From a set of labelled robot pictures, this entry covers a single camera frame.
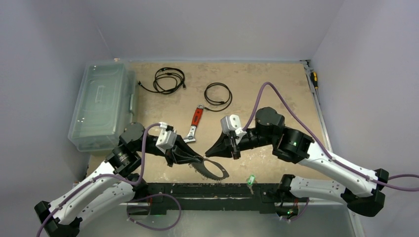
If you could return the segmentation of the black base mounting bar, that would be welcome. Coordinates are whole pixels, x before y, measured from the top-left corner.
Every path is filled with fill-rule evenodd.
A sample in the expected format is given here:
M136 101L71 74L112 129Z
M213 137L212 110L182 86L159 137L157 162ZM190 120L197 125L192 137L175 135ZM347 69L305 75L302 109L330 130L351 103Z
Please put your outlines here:
M143 197L156 194L170 195L179 202L168 197L151 198L151 214L165 215L168 210L182 211L258 211L260 214L271 214L281 211L288 203L295 200L305 204L306 197L295 198L290 194L280 194L279 185L272 183L254 184L249 188L246 184L211 184L211 183L149 183Z

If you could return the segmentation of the yellow black screwdriver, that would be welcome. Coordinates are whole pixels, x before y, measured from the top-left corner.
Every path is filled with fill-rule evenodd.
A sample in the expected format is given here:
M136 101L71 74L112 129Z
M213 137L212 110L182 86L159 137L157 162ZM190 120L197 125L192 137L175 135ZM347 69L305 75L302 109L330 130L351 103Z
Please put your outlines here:
M318 78L316 72L311 72L310 79L315 90L318 89Z

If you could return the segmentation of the red handled adjustable wrench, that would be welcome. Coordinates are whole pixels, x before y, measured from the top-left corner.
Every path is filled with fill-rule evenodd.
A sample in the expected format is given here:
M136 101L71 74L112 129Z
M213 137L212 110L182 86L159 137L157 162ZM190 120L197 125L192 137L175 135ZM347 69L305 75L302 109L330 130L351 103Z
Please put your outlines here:
M195 133L198 127L198 124L200 122L200 119L202 117L203 111L204 111L204 105L203 104L199 104L196 109L195 112L193 114L192 117L192 121L191 121L191 126L190 126L190 130L187 136L185 136L183 138L183 141L185 143L192 143L196 141L196 137L195 137Z

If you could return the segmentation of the clear plastic storage box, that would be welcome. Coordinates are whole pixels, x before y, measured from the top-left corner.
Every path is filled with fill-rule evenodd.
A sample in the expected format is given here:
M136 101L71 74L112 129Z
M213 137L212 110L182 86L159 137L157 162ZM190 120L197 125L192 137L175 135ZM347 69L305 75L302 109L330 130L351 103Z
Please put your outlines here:
M135 73L125 62L88 64L82 78L68 139L80 152L112 150L133 120Z

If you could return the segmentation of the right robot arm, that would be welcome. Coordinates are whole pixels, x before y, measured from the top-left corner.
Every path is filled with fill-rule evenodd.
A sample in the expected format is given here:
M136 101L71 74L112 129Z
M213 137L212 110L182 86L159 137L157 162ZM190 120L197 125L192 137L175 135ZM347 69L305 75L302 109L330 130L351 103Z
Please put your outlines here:
M221 127L220 137L205 153L207 157L238 159L242 151L270 145L278 159L327 176L327 180L314 180L285 174L278 188L266 192L267 196L280 201L312 197L330 200L366 217L376 216L384 207L382 189L389 178L386 170L370 170L335 154L328 155L312 137L287 127L285 117L271 107L256 111L253 128L243 130L237 115L225 116Z

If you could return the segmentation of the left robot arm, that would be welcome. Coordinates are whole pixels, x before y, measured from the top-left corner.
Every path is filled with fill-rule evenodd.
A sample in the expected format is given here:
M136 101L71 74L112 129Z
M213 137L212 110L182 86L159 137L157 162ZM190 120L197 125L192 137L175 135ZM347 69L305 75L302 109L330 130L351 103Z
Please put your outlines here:
M131 123L120 135L118 146L89 176L59 198L36 204L41 223L36 235L46 232L50 237L75 237L82 223L106 209L126 201L145 200L146 154L164 157L170 167L204 161L171 125L159 122L144 127Z

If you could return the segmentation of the aluminium frame rail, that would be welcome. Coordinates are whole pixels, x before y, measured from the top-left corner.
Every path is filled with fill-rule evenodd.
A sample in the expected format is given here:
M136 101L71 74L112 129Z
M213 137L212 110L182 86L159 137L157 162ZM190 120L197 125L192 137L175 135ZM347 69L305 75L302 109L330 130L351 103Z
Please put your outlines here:
M322 128L322 135L323 135L323 139L325 142L325 146L327 147L327 149L331 152L333 152L332 149L332 145L331 145L331 141L329 138L329 133L326 127L326 123L324 120L324 116L323 116L323 112L321 109L321 104L320 104L320 99L319 99L319 93L318 93L318 89L315 88L312 80L311 80L311 74L314 72L314 69L310 66L310 60L300 60L300 63L303 65L304 70L305 70L305 74L307 77L307 81L308 81L308 85L310 88L310 91L312 93L313 96L313 100L316 106L316 110L318 113L318 118L321 124L321 128ZM352 225L354 234L356 237L364 237L365 236L365 232L364 232L364 228L362 226L362 223L360 221L360 217L353 211L348 209L348 213L349 213L349 217L350 217L350 224Z

